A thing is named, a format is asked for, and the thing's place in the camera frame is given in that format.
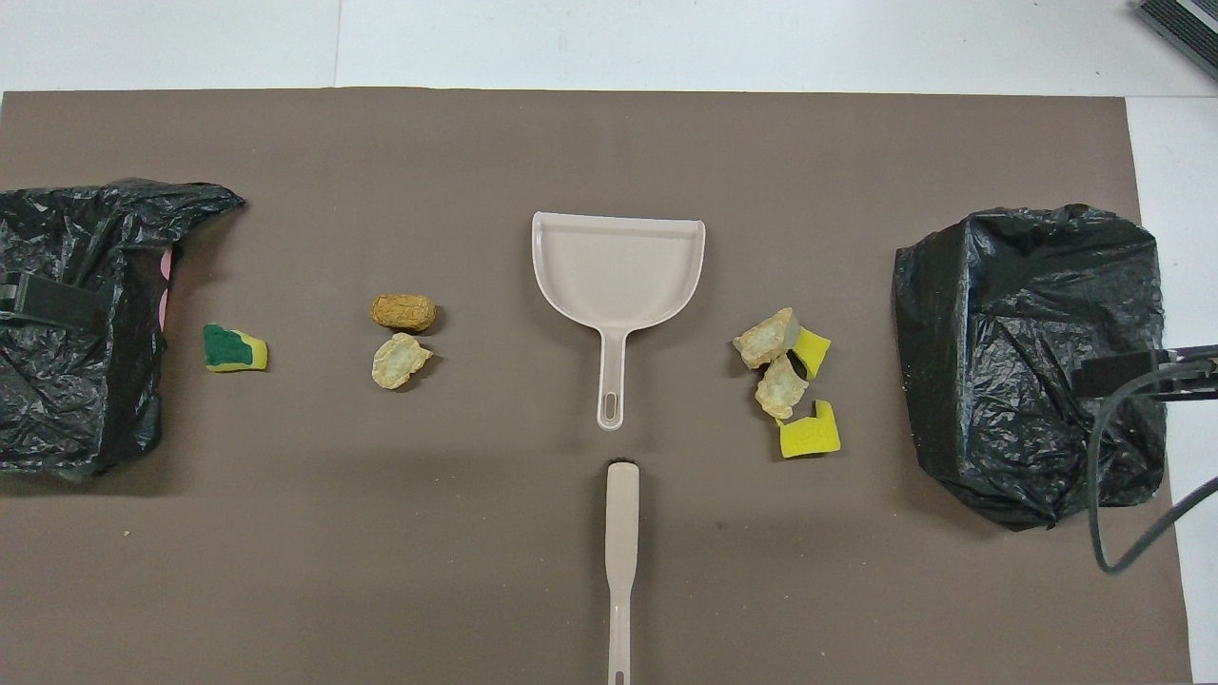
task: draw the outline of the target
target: dustpan handle hole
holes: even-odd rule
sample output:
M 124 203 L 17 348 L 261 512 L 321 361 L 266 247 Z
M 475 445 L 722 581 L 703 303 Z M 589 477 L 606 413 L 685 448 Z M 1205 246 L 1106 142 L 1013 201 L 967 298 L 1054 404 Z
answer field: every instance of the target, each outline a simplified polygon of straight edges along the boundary
M 600 413 L 605 421 L 614 421 L 618 418 L 618 394 L 607 392 L 604 400 L 600 403 Z

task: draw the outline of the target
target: sponge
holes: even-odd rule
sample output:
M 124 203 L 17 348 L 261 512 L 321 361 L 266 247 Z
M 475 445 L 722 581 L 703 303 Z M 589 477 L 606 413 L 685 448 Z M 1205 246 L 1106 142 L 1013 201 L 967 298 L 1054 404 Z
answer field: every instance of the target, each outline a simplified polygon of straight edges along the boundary
M 842 449 L 833 407 L 825 400 L 816 400 L 816 414 L 790 423 L 778 421 L 778 444 L 784 458 L 823 455 Z
M 203 355 L 207 371 L 263 371 L 267 344 L 240 330 L 209 323 L 203 327 Z
M 795 352 L 799 361 L 804 362 L 804 368 L 808 369 L 808 380 L 811 380 L 821 372 L 825 353 L 829 351 L 829 339 L 821 338 L 806 328 L 800 328 L 799 338 L 790 351 Z

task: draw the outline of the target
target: white surface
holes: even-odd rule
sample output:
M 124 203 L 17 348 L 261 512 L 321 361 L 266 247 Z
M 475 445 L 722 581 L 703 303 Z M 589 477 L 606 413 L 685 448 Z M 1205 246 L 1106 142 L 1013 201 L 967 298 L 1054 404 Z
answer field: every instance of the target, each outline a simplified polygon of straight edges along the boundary
M 334 84 L 339 0 L 0 0 L 0 90 Z
M 1134 99 L 1168 342 L 1218 342 L 1218 83 L 1125 0 L 0 0 L 0 90 L 587 88 Z M 1218 402 L 1168 417 L 1172 489 L 1218 473 Z M 1218 681 L 1218 503 L 1178 525 L 1194 678 Z
M 1174 346 L 1218 342 L 1218 99 L 1130 99 L 1142 224 L 1158 239 L 1167 330 Z M 1167 413 L 1168 477 L 1178 500 L 1218 475 L 1218 402 Z M 1218 497 L 1175 525 L 1189 609 L 1192 678 L 1218 680 Z
M 337 85 L 1216 95 L 1125 0 L 343 0 Z

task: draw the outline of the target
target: black trash bag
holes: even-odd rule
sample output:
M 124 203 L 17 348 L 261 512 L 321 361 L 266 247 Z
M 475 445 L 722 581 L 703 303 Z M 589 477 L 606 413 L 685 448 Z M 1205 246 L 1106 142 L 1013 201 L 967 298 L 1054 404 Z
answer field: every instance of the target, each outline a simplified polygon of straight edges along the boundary
M 143 179 L 0 193 L 0 273 L 76 285 L 99 312 L 93 330 L 0 321 L 0 472 L 78 480 L 156 446 L 162 258 L 244 202 L 219 185 Z
M 1072 395 L 1071 371 L 1161 346 L 1155 238 L 1085 205 L 979 212 L 898 250 L 893 291 L 922 469 L 1011 530 L 1083 511 L 1099 401 Z M 1155 495 L 1164 418 L 1146 397 L 1118 410 L 1100 464 L 1102 506 Z

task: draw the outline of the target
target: dustpan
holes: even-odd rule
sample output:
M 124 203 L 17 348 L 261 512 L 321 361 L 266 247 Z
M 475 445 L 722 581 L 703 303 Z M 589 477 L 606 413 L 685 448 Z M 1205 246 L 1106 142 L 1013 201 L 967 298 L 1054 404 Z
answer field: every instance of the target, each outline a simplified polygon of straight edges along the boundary
M 533 215 L 542 295 L 600 333 L 600 428 L 616 430 L 625 416 L 626 336 L 685 308 L 698 288 L 705 244 L 700 221 Z

